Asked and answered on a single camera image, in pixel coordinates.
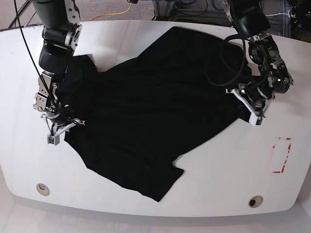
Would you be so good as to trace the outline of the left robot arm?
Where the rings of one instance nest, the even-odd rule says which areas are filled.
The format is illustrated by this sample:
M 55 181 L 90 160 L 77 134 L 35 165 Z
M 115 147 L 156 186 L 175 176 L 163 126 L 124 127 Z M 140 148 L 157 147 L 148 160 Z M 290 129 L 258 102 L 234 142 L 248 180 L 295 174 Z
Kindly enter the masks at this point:
M 265 111 L 276 93 L 286 93 L 293 79 L 273 37 L 267 32 L 270 22 L 263 13 L 259 0 L 224 0 L 224 12 L 236 29 L 237 34 L 227 37 L 224 42 L 240 39 L 243 44 L 242 64 L 248 55 L 258 66 L 259 76 L 243 75 L 229 67 L 234 78 L 224 84 L 226 93 L 233 94 L 250 112 L 249 123 L 257 126 L 265 119 Z

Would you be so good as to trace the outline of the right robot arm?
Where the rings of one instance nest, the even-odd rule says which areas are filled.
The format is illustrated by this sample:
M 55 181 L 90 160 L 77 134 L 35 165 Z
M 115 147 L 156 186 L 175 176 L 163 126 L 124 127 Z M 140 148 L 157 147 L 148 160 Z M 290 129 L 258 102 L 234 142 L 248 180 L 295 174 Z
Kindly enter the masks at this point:
M 57 145 L 60 135 L 82 124 L 63 113 L 56 91 L 64 77 L 69 61 L 77 47 L 82 26 L 80 12 L 73 0 L 34 0 L 34 8 L 43 24 L 43 47 L 39 66 L 39 90 L 35 95 L 34 109 L 42 113 L 46 123 L 51 123 L 47 141 Z

